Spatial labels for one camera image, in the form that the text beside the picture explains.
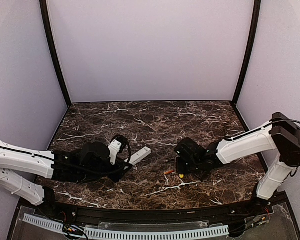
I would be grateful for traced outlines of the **white remote control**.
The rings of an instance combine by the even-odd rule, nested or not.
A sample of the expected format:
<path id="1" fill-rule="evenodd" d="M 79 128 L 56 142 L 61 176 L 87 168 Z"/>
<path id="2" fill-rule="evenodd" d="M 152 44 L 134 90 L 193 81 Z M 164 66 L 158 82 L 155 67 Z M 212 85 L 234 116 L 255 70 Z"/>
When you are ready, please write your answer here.
<path id="1" fill-rule="evenodd" d="M 130 158 L 129 164 L 135 166 L 139 162 L 141 162 L 143 159 L 145 159 L 147 156 L 149 156 L 152 153 L 151 149 L 148 147 L 144 147 L 135 154 L 133 154 Z"/>

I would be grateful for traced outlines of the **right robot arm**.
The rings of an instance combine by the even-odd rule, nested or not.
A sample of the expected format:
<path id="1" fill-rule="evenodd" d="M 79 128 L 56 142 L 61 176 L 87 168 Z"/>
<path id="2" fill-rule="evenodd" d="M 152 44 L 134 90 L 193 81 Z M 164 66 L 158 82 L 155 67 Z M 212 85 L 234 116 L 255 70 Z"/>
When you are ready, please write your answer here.
<path id="1" fill-rule="evenodd" d="M 256 185 L 254 198 L 268 201 L 292 172 L 300 167 L 300 121 L 289 119 L 281 112 L 261 126 L 227 136 L 202 147 L 189 137 L 174 148 L 176 172 L 181 175 L 203 173 L 221 168 L 241 158 L 277 150 L 278 154 Z"/>

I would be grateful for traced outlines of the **orange battery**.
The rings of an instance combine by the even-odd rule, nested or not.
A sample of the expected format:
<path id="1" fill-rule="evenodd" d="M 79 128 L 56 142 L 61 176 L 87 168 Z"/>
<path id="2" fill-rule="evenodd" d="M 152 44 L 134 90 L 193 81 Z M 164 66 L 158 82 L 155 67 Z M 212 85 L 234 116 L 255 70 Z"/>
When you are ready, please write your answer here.
<path id="1" fill-rule="evenodd" d="M 169 171 L 165 171 L 164 174 L 165 174 L 165 175 L 168 175 L 168 174 L 171 174 L 171 173 L 173 173 L 173 172 L 174 172 L 174 170 L 169 170 Z"/>

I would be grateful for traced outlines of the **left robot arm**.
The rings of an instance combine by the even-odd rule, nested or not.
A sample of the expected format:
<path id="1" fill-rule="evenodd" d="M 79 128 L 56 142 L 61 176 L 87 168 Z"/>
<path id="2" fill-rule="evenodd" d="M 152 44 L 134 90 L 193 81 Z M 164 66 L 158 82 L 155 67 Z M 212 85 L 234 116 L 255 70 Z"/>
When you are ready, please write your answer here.
<path id="1" fill-rule="evenodd" d="M 118 158 L 125 148 L 130 144 L 122 135 L 114 136 L 109 145 L 88 142 L 71 152 L 32 150 L 0 140 L 0 186 L 34 206 L 53 205 L 53 189 L 30 182 L 17 172 L 66 183 L 84 184 L 103 177 L 117 183 L 132 168 L 130 150 L 127 160 Z"/>

